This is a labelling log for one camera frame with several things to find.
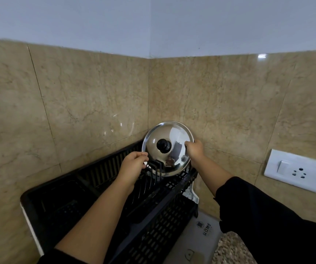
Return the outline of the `person's left hand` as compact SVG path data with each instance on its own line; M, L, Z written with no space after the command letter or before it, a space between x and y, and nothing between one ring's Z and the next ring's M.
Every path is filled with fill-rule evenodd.
M130 154L131 153L124 158L116 178L116 181L128 195L133 191L134 184L136 183L141 171L146 168L146 166L135 166L131 164Z

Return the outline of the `person's right hand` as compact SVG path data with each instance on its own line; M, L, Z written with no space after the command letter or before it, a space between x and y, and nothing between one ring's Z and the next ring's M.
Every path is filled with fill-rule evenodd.
M199 170L201 165L204 163L205 155L204 155L204 146L200 140L195 140L195 153L188 154L191 159L191 165Z

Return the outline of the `steel lid with black knob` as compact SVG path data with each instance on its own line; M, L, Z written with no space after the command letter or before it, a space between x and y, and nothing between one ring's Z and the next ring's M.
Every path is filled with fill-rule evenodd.
M148 153L145 162L153 174L175 176L184 171L191 158L185 142L193 142L190 129L178 121L165 121L151 128L143 139L141 150Z

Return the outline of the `person's left forearm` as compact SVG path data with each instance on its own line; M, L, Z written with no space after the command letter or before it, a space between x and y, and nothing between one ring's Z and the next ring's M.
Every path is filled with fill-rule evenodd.
M103 264L128 196L115 180L55 248L87 264Z

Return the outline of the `person's right forearm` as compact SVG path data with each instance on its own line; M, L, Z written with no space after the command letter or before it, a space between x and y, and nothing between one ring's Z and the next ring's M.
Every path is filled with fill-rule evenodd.
M316 222L231 176L203 153L191 160L220 206L222 232L238 234L258 264L316 264Z

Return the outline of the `white drip tray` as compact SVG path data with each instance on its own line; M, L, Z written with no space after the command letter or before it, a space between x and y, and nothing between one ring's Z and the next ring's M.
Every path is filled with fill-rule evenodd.
M183 196L185 196L186 198L192 200L194 203L199 204L199 197L197 196L197 194L194 192L193 190L193 184L194 182L192 182L182 193Z

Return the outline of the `black plastic dish rack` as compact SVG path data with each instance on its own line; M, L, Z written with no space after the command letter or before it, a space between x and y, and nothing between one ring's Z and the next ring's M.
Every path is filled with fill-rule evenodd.
M187 164L165 177L164 161L148 160L142 143L22 193L38 263L163 264L198 216L183 195L197 171Z

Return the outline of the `grey drying mat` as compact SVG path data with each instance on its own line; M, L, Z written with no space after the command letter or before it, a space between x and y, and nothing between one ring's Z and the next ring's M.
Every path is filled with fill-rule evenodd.
M199 210L163 264L211 264L222 234L219 220Z

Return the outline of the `white wall switch socket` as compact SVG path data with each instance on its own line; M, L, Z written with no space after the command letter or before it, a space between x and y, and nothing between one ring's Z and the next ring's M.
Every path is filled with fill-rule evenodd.
M316 159L271 149L264 176L316 193Z

